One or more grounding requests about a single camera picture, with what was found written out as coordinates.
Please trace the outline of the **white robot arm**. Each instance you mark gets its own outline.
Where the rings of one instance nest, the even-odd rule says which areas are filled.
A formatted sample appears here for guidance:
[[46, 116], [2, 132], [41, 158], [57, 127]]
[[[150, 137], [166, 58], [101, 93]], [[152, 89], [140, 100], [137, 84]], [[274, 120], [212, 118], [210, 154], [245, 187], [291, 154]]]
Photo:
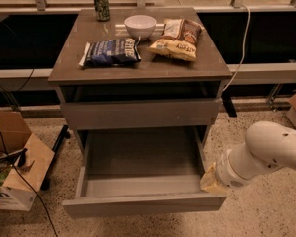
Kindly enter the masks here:
[[200, 187], [214, 194], [248, 185], [256, 176], [283, 167], [296, 170], [296, 130], [259, 121], [245, 133], [243, 143], [228, 149], [206, 170]]

